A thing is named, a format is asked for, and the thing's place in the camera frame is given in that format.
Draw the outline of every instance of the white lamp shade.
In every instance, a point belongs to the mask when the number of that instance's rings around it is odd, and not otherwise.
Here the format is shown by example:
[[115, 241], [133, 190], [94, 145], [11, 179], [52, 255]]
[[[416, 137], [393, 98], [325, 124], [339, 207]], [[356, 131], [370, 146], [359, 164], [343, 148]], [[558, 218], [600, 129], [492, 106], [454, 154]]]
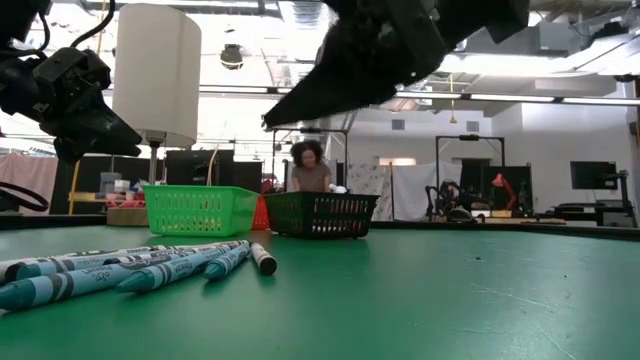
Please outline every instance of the white lamp shade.
[[145, 144], [195, 143], [201, 44], [198, 25], [178, 10], [149, 4], [120, 10], [113, 110]]

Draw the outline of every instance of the red lamp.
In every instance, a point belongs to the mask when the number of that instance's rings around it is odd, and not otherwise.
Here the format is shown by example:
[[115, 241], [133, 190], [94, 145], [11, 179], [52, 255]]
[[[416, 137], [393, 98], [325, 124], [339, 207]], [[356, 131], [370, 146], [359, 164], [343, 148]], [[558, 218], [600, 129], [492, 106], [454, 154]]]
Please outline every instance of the red lamp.
[[513, 192], [513, 188], [511, 187], [511, 184], [509, 184], [507, 179], [505, 179], [501, 173], [498, 173], [491, 184], [493, 184], [493, 186], [495, 187], [503, 187], [507, 191], [507, 194], [509, 195], [509, 202], [507, 203], [506, 210], [513, 210], [513, 207], [516, 205], [516, 201], [518, 201], [518, 198]]

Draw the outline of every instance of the computer monitor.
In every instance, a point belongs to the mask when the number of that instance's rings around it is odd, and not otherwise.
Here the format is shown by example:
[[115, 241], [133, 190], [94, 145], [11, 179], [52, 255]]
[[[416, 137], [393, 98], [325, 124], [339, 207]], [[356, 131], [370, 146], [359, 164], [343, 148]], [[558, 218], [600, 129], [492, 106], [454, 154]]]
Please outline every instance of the computer monitor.
[[574, 190], [618, 190], [613, 161], [572, 161], [571, 187]]

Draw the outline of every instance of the teal crayon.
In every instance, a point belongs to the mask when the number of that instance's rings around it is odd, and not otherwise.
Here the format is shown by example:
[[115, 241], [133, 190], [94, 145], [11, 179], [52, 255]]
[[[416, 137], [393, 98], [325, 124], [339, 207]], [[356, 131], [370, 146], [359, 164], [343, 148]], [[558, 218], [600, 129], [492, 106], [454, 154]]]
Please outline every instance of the teal crayon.
[[[229, 241], [225, 243], [212, 243], [205, 245], [193, 245], [193, 246], [163, 246], [159, 245], [155, 247], [158, 250], [146, 250], [144, 248], [123, 250], [128, 256], [124, 259], [120, 259], [120, 262], [125, 261], [137, 261], [145, 258], [152, 258], [154, 256], [171, 255], [177, 251], [193, 251], [194, 249], [211, 248], [219, 246], [231, 246], [237, 247], [248, 244], [246, 240], [243, 241]], [[28, 279], [36, 276], [51, 275], [62, 272], [89, 269], [95, 266], [108, 265], [114, 263], [112, 260], [118, 253], [109, 253], [107, 255], [96, 256], [79, 256], [79, 257], [60, 257], [60, 258], [48, 258], [42, 259], [31, 263], [18, 263], [9, 267], [12, 280]]]
[[[144, 257], [142, 255], [145, 254], [157, 254], [158, 256], [171, 255], [173, 253], [178, 253], [182, 251], [193, 251], [193, 249], [189, 250], [178, 250], [169, 249], [169, 250], [158, 250], [151, 251], [139, 255], [129, 255], [129, 259], [131, 261], [143, 260]], [[58, 258], [58, 259], [48, 259], [49, 261], [39, 261], [28, 264], [16, 264], [12, 265], [10, 268], [12, 271], [15, 271], [15, 279], [23, 280], [36, 276], [42, 275], [51, 275], [57, 273], [63, 273], [74, 270], [82, 270], [89, 269], [96, 266], [105, 265], [106, 262], [113, 259], [113, 255], [100, 255], [100, 256], [83, 256], [83, 257], [75, 257], [75, 258]]]
[[181, 259], [144, 268], [134, 272], [118, 284], [116, 291], [143, 294], [156, 290], [167, 284], [202, 272], [209, 262], [228, 251], [231, 251], [228, 246], [217, 246], [213, 250], [191, 254]]
[[209, 280], [218, 280], [225, 277], [233, 268], [244, 260], [251, 250], [243, 245], [209, 262], [204, 270], [204, 277]]
[[35, 306], [115, 287], [135, 271], [188, 256], [174, 254], [132, 263], [97, 266], [11, 282], [0, 288], [0, 309], [26, 310]]
[[246, 245], [249, 246], [249, 241], [247, 240], [237, 240], [237, 241], [221, 241], [204, 245], [178, 245], [176, 249], [189, 249], [194, 247], [202, 247], [202, 246], [229, 246], [231, 249], [235, 249], [238, 246]]
[[195, 253], [199, 253], [199, 252], [215, 250], [215, 249], [220, 248], [220, 247], [227, 247], [227, 246], [226, 245], [221, 245], [221, 246], [202, 246], [202, 247], [182, 247], [181, 246], [180, 249], [178, 249], [178, 250], [163, 250], [163, 251], [155, 251], [155, 252], [151, 252], [151, 253], [147, 253], [147, 254], [130, 255], [130, 256], [122, 256], [122, 257], [117, 257], [117, 258], [111, 258], [111, 259], [107, 259], [103, 263], [103, 265], [127, 263], [127, 262], [133, 262], [133, 261], [137, 261], [137, 260], [151, 259], [151, 258], [154, 258], [154, 257], [161, 257], [161, 256], [167, 256], [167, 255], [173, 255], [173, 254], [179, 254], [179, 253], [195, 254]]
[[74, 252], [64, 255], [54, 255], [54, 256], [43, 256], [43, 257], [31, 257], [24, 259], [16, 259], [16, 260], [7, 260], [0, 262], [0, 285], [5, 282], [15, 281], [17, 280], [17, 271], [20, 266], [25, 264], [31, 264], [36, 262], [48, 262], [51, 259], [66, 259], [66, 258], [78, 258], [78, 257], [91, 257], [91, 256], [125, 256], [131, 254], [138, 253], [146, 253], [150, 251], [158, 251], [158, 250], [166, 250], [171, 247], [156, 245], [156, 246], [142, 246], [132, 249], [120, 249], [120, 250], [92, 250], [92, 251], [81, 251]]

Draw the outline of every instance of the white curtain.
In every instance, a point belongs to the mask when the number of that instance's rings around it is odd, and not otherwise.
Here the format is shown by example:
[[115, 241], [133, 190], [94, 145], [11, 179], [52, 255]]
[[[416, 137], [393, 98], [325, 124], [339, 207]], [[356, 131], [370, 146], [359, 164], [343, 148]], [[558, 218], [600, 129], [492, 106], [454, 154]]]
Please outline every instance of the white curtain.
[[378, 195], [373, 221], [391, 221], [391, 169], [379, 165], [348, 165], [347, 188], [352, 194]]
[[[440, 183], [449, 179], [460, 183], [462, 165], [440, 162]], [[436, 164], [393, 167], [394, 215], [396, 220], [425, 219], [428, 200], [426, 186], [436, 184]]]
[[[58, 170], [58, 158], [56, 157], [33, 157], [18, 154], [0, 156], [0, 181], [21, 186], [31, 190], [51, 202], [53, 196], [53, 186], [56, 181]], [[33, 201], [29, 196], [17, 193], [16, 195]], [[44, 215], [49, 213], [49, 209], [44, 212], [35, 212], [20, 207], [23, 214]]]

